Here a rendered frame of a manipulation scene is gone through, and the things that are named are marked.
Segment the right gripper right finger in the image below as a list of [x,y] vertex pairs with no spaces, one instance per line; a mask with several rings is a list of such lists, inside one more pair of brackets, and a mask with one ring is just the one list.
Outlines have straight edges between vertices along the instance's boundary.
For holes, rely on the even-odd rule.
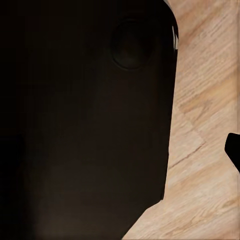
[[229,133],[224,150],[240,172],[240,134]]

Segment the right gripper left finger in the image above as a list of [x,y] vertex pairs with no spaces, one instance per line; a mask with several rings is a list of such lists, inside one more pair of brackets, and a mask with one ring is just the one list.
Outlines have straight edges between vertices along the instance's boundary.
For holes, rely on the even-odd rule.
[[0,192],[26,151],[21,133],[0,138]]

